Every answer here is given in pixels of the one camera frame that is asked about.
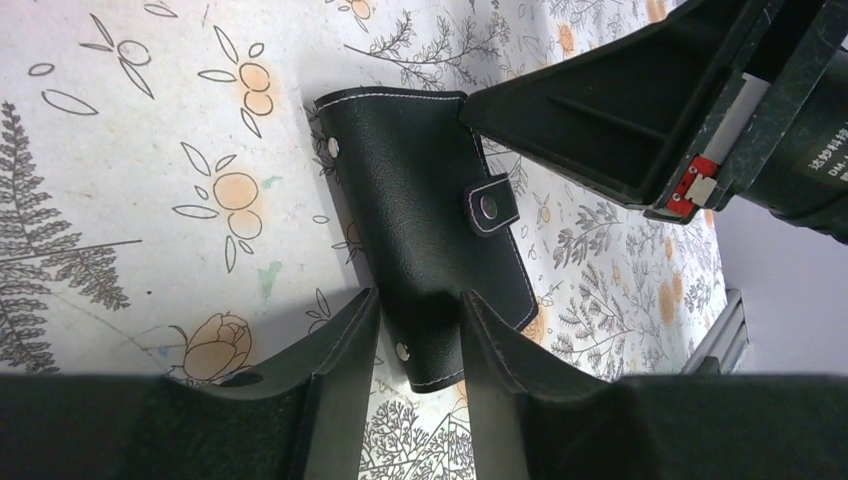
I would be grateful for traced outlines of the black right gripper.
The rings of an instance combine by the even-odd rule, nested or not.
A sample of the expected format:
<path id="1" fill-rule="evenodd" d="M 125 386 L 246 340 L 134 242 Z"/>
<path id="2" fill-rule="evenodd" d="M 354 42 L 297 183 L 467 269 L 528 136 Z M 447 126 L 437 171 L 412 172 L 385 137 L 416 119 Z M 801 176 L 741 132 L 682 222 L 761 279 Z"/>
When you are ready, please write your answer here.
<path id="1" fill-rule="evenodd" d="M 717 105 L 762 12 L 710 144 L 647 218 L 677 224 L 742 198 L 847 241 L 847 4 L 687 1 L 662 21 L 472 93 L 477 133 L 608 197 L 653 205 Z"/>

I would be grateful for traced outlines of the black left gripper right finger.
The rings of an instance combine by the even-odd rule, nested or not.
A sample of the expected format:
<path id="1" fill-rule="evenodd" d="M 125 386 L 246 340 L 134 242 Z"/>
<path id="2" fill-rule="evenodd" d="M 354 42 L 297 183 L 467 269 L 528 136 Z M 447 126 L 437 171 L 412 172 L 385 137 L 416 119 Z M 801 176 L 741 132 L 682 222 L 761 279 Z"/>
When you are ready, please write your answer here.
<path id="1" fill-rule="evenodd" d="M 676 374 L 607 382 L 462 301 L 481 479 L 843 479 L 847 380 Z"/>

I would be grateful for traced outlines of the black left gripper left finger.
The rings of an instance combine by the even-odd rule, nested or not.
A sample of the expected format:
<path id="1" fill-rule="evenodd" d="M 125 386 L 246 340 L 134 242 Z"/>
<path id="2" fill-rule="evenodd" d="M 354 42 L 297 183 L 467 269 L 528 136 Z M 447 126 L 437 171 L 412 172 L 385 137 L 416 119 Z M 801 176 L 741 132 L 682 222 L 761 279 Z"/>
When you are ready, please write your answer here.
<path id="1" fill-rule="evenodd" d="M 354 479 L 380 301 L 329 322 L 231 379 L 1 378 L 5 479 Z"/>

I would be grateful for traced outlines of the black leather card holder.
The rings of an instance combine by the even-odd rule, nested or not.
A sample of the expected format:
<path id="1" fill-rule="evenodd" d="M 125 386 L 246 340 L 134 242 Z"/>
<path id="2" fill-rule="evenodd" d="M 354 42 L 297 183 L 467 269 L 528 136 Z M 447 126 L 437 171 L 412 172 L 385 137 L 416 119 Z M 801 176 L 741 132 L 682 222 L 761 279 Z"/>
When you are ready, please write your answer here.
<path id="1" fill-rule="evenodd" d="M 461 91 L 357 87 L 315 107 L 412 391 L 460 382 L 460 297 L 525 328 L 538 302 L 511 231 L 510 178 L 489 170 Z"/>

